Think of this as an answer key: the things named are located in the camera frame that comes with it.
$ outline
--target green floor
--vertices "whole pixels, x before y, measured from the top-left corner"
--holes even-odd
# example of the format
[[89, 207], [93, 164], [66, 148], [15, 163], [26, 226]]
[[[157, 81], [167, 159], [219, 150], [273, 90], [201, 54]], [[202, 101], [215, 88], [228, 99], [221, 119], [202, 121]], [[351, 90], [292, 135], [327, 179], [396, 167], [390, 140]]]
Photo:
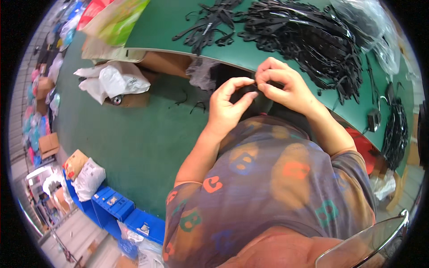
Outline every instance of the green floor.
[[[57, 82], [59, 115], [54, 131], [65, 152], [80, 149], [106, 169], [106, 184], [131, 199], [136, 207], [165, 219], [165, 198], [177, 171], [204, 128], [207, 111], [192, 107], [206, 96], [189, 80], [162, 75], [150, 88], [147, 108], [100, 105], [78, 87], [85, 35], [76, 32]], [[176, 105], [188, 98], [184, 104]]]

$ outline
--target person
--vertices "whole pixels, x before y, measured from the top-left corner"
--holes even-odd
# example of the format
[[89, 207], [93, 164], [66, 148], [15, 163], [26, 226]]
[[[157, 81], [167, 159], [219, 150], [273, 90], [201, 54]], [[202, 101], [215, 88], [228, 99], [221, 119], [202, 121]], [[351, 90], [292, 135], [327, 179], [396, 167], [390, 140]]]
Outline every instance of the person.
[[[317, 144], [288, 118], [239, 122], [258, 92], [229, 100], [255, 82], [302, 114]], [[375, 224], [365, 170], [353, 139], [300, 74], [268, 58], [255, 80], [231, 78], [212, 94], [208, 123], [166, 199], [163, 259], [174, 268], [314, 267], [326, 250]]]

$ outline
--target shirt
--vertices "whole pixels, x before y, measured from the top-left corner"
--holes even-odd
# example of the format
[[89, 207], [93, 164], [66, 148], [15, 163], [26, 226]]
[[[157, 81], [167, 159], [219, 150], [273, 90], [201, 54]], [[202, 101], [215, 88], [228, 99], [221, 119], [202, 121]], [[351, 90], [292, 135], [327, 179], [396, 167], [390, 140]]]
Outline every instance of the shirt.
[[184, 183], [167, 196], [163, 259], [170, 267], [216, 267], [273, 226], [349, 238], [375, 224], [365, 170], [358, 152], [330, 157], [279, 118], [242, 121], [202, 185]]

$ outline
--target finger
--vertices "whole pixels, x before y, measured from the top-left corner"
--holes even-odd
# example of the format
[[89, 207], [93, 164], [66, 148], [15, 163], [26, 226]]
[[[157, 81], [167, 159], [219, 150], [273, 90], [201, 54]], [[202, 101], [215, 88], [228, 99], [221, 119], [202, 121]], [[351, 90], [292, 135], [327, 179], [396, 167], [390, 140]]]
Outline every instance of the finger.
[[230, 78], [228, 81], [223, 83], [218, 88], [218, 99], [220, 100], [230, 100], [231, 95], [239, 88], [243, 86], [251, 85], [255, 80], [248, 77], [234, 77]]
[[262, 62], [258, 69], [256, 70], [256, 74], [259, 74], [261, 72], [264, 72], [268, 69], [283, 69], [286, 70], [287, 68], [290, 68], [286, 63], [281, 62], [273, 57], [269, 57], [264, 62]]
[[260, 73], [256, 77], [257, 84], [265, 84], [272, 80], [275, 82], [281, 82], [285, 85], [290, 85], [294, 81], [295, 74], [293, 70], [279, 70], [279, 69], [268, 69]]
[[270, 84], [258, 84], [258, 89], [264, 93], [265, 97], [283, 105], [289, 99], [290, 92], [286, 92]]
[[243, 95], [243, 97], [241, 99], [239, 99], [233, 106], [233, 109], [238, 112], [243, 114], [247, 108], [249, 108], [250, 104], [252, 104], [252, 101], [258, 96], [258, 93], [253, 91], [253, 92], [247, 92], [246, 94]]

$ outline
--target person's left hand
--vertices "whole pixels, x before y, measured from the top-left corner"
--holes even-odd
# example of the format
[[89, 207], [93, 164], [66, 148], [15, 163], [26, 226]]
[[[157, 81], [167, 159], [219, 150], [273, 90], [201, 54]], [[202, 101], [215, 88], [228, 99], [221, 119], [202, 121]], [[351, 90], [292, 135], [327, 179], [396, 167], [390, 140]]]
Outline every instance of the person's left hand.
[[248, 92], [235, 104], [230, 103], [231, 95], [239, 88], [253, 84], [247, 77], [234, 77], [223, 83], [210, 98], [210, 110], [206, 129], [223, 139], [237, 126], [243, 113], [258, 96], [257, 92]]

